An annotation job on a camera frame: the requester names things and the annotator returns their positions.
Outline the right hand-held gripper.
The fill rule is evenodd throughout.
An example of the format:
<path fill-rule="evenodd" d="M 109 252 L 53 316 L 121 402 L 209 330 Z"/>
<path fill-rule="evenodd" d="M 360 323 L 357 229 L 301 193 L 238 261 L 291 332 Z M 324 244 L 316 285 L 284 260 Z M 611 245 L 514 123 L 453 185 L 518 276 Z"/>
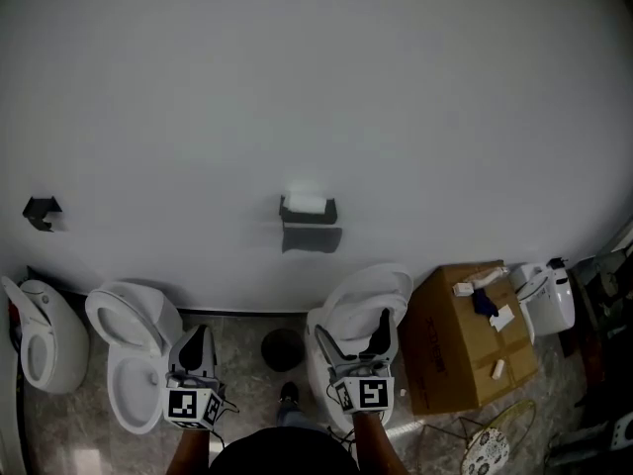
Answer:
<path fill-rule="evenodd" d="M 315 337 L 329 365 L 326 396 L 343 414 L 380 413 L 394 401 L 394 377 L 390 366 L 397 352 L 395 323 L 391 309 L 380 315 L 378 328 L 371 334 L 363 358 L 345 354 L 330 333 L 315 326 Z"/>

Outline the white toilet paper roll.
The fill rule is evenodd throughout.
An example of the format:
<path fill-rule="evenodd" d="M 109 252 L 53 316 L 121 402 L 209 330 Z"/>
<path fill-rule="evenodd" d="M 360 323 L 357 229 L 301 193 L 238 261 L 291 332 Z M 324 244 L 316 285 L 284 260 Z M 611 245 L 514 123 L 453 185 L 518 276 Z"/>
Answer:
<path fill-rule="evenodd" d="M 326 205 L 327 198 L 318 184 L 311 181 L 292 181 L 288 184 L 284 207 L 290 212 L 321 215 Z"/>

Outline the person's right forearm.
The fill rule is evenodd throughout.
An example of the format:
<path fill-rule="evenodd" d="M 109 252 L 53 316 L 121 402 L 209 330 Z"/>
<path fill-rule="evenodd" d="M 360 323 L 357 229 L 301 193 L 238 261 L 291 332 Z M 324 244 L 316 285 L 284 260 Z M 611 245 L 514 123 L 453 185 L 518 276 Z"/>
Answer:
<path fill-rule="evenodd" d="M 378 414 L 356 413 L 352 420 L 361 475 L 408 475 Z"/>

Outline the person's left forearm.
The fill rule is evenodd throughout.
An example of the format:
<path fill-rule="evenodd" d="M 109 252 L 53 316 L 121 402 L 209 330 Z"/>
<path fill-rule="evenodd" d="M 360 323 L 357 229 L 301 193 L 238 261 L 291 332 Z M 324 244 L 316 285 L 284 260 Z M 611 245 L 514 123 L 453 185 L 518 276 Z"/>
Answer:
<path fill-rule="evenodd" d="M 207 475 L 210 432 L 185 429 L 165 475 Z"/>

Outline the white toilet with square tank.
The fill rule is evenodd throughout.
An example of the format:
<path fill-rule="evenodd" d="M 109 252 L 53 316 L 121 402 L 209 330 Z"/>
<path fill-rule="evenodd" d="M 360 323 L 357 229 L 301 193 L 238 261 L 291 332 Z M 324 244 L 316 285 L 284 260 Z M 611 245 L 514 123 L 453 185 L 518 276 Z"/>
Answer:
<path fill-rule="evenodd" d="M 91 291 L 85 313 L 108 344 L 107 389 L 127 431 L 150 432 L 162 417 L 168 355 L 183 334 L 176 307 L 158 289 L 110 281 Z"/>

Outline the white egg-shaped toilet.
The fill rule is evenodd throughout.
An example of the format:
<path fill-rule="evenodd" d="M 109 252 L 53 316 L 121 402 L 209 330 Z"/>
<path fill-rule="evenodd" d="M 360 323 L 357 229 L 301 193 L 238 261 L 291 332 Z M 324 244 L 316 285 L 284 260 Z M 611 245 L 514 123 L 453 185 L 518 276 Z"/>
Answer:
<path fill-rule="evenodd" d="M 39 280 L 1 283 L 21 325 L 20 360 L 27 381 L 50 394 L 74 392 L 87 371 L 89 336 L 78 315 L 51 286 Z"/>

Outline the white smart toilet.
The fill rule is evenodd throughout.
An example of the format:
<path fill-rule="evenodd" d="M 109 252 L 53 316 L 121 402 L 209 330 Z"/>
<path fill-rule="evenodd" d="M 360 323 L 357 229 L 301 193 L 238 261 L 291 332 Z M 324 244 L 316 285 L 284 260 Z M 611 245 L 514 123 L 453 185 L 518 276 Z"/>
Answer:
<path fill-rule="evenodd" d="M 546 263 L 525 263 L 509 275 L 530 341 L 560 333 L 575 324 L 576 312 L 568 272 L 552 270 Z"/>

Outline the large brown cardboard box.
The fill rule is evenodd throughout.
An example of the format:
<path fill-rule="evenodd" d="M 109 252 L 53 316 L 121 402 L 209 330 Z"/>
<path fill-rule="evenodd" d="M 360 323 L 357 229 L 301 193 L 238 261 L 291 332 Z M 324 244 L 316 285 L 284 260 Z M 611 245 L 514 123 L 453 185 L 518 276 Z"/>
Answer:
<path fill-rule="evenodd" d="M 538 361 L 519 303 L 507 277 L 484 288 L 514 320 L 497 332 L 475 313 L 472 297 L 452 287 L 473 273 L 504 266 L 501 260 L 437 267 L 413 291 L 398 326 L 411 410 L 416 416 L 478 409 L 521 387 L 538 372 Z M 505 368 L 491 378 L 496 361 Z"/>

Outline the dark blue cloth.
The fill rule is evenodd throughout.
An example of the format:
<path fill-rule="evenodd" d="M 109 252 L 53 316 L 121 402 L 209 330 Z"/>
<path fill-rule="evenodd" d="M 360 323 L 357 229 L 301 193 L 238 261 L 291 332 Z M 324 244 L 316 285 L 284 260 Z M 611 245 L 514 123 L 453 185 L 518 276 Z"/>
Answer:
<path fill-rule="evenodd" d="M 497 317 L 497 305 L 488 297 L 484 288 L 475 289 L 472 294 L 475 313 L 485 317 Z"/>

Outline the person's black shirt torso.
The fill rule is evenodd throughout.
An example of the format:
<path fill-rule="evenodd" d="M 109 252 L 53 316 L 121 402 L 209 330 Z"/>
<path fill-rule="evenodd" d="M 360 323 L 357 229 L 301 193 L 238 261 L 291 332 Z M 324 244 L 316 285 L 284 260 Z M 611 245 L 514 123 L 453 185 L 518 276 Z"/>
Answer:
<path fill-rule="evenodd" d="M 352 455 L 322 431 L 270 427 L 229 444 L 209 475 L 360 475 Z"/>

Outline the pale long tube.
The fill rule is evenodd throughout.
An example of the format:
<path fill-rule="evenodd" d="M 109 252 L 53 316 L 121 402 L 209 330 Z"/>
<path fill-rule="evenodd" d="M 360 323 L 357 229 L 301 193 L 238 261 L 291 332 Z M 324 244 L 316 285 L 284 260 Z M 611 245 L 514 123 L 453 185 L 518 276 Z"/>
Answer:
<path fill-rule="evenodd" d="M 465 278 L 464 282 L 469 283 L 474 290 L 484 289 L 504 278 L 508 273 L 509 269 L 506 266 L 496 266 L 473 273 Z"/>

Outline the white patterned plate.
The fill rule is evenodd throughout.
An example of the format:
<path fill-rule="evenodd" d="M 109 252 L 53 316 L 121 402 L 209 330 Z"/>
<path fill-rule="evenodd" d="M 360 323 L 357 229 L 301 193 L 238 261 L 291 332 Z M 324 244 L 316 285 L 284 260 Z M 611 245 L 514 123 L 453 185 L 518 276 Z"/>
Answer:
<path fill-rule="evenodd" d="M 475 435 L 465 452 L 462 475 L 496 475 L 509 458 L 509 442 L 505 434 L 488 427 Z"/>

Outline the dark wooden furniture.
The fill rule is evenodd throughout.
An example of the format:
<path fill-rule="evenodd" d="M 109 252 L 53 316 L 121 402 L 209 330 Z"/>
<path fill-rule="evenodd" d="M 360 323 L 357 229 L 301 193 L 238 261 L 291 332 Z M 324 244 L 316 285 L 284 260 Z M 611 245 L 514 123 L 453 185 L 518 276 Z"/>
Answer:
<path fill-rule="evenodd" d="M 583 406 L 602 401 L 613 387 L 610 374 L 633 330 L 633 228 L 570 270 L 576 322 L 559 335 L 565 356 L 578 355 L 587 383 Z"/>

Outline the black wall paper holder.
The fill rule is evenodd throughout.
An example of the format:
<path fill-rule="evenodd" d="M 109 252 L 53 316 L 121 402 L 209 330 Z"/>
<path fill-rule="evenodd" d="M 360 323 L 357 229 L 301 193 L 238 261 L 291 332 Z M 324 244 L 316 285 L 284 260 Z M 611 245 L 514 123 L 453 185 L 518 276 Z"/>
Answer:
<path fill-rule="evenodd" d="M 334 199 L 327 199 L 326 210 L 321 215 L 292 213 L 284 207 L 285 196 L 280 199 L 279 216 L 284 224 L 333 226 L 338 219 Z"/>

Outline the empty black wall holder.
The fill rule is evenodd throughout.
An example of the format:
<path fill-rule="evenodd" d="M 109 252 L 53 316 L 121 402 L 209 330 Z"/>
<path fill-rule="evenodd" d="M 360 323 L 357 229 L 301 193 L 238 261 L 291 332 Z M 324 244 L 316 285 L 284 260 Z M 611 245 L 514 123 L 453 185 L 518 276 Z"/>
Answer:
<path fill-rule="evenodd" d="M 63 210 L 54 196 L 45 198 L 31 197 L 25 206 L 22 216 L 39 232 L 53 233 Z"/>

